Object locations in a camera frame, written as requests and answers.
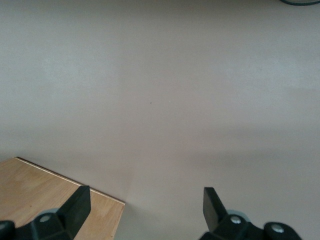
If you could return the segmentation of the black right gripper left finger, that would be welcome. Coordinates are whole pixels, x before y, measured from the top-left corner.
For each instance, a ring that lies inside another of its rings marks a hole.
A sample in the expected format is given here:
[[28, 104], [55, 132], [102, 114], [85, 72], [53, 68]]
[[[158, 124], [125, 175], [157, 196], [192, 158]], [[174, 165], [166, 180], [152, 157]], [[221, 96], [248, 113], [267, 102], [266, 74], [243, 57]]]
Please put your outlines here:
[[2, 240], [73, 240], [91, 212], [91, 193], [82, 185], [56, 210], [46, 210], [29, 223], [16, 227], [11, 220], [0, 222]]

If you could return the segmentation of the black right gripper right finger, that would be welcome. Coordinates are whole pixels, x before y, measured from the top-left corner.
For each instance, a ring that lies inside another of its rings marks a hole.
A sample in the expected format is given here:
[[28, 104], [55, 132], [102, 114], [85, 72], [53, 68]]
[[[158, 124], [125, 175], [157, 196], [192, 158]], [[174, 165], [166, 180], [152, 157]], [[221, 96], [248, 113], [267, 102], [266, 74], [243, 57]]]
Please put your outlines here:
[[299, 234], [281, 222], [267, 222], [263, 228], [252, 224], [237, 211], [228, 212], [213, 187], [203, 190], [203, 215], [208, 232], [202, 240], [300, 240]]

